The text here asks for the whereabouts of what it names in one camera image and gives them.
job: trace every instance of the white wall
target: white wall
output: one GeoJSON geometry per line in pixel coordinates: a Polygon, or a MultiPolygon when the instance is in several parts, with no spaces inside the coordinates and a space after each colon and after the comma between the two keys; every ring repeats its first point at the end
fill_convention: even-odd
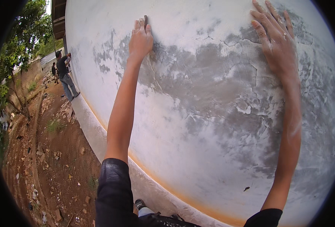
{"type": "MultiPolygon", "coordinates": [[[[301,154],[280,224],[305,225],[335,177],[335,43],[309,1],[273,5],[294,23],[303,110],[301,154]]],[[[230,225],[243,225],[265,201],[282,131],[282,88],[250,25],[251,9],[234,0],[66,6],[73,76],[98,120],[95,133],[107,128],[134,20],[148,15],[155,44],[140,70],[129,156],[177,198],[230,225]]],[[[103,152],[96,155],[102,161],[103,152]]]]}

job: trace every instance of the jeans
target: jeans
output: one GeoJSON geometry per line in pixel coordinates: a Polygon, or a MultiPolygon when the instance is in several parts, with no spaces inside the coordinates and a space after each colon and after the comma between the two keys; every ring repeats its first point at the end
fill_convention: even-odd
{"type": "Polygon", "coordinates": [[[77,91],[75,90],[75,86],[74,86],[73,81],[71,80],[71,77],[67,73],[64,75],[64,78],[59,77],[59,79],[61,81],[61,84],[64,87],[66,97],[68,98],[69,101],[73,100],[73,97],[74,97],[73,95],[76,95],[77,91]]]}
{"type": "Polygon", "coordinates": [[[155,212],[152,211],[150,208],[148,207],[142,207],[139,211],[138,211],[138,217],[142,217],[148,214],[154,214],[155,212]]]}

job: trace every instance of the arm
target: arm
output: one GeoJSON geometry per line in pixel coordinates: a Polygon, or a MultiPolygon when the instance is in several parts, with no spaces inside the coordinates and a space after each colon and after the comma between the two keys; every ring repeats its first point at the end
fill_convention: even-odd
{"type": "Polygon", "coordinates": [[[129,57],[123,79],[109,118],[106,158],[116,158],[128,163],[138,72],[143,58],[152,50],[151,26],[144,28],[144,21],[135,21],[129,43],[129,57]]]}
{"type": "Polygon", "coordinates": [[[301,145],[301,92],[295,37],[286,11],[284,16],[287,28],[269,1],[266,1],[266,5],[270,13],[256,0],[252,2],[258,10],[258,12],[251,11],[252,16],[265,26],[271,39],[269,40],[263,26],[257,21],[253,20],[252,25],[260,37],[263,53],[271,70],[282,82],[285,98],[283,132],[275,179],[261,210],[269,208],[283,210],[301,145]]]}

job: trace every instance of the black sleeve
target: black sleeve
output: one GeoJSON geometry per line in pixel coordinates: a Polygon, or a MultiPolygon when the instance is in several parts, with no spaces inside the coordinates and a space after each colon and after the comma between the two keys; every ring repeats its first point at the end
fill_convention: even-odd
{"type": "Polygon", "coordinates": [[[248,218],[244,227],[276,227],[281,215],[280,209],[265,209],[248,218]]]}
{"type": "Polygon", "coordinates": [[[66,56],[66,55],[61,58],[61,60],[63,60],[63,61],[66,61],[67,59],[68,59],[68,56],[66,56]]]}
{"type": "Polygon", "coordinates": [[[133,195],[128,165],[119,159],[102,162],[97,199],[96,226],[130,226],[138,223],[133,213],[133,195]]]}

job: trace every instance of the corrugated metal sheet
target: corrugated metal sheet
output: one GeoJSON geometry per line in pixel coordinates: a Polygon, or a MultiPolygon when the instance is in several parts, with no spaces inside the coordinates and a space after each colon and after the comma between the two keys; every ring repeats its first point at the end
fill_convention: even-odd
{"type": "MultiPolygon", "coordinates": [[[[64,47],[58,49],[58,50],[62,50],[62,55],[64,56],[65,53],[64,53],[64,47]]],[[[52,61],[53,59],[55,59],[55,52],[51,52],[50,54],[46,55],[45,57],[43,57],[42,59],[40,59],[40,65],[43,66],[45,65],[46,63],[48,63],[49,61],[52,61]]]]}

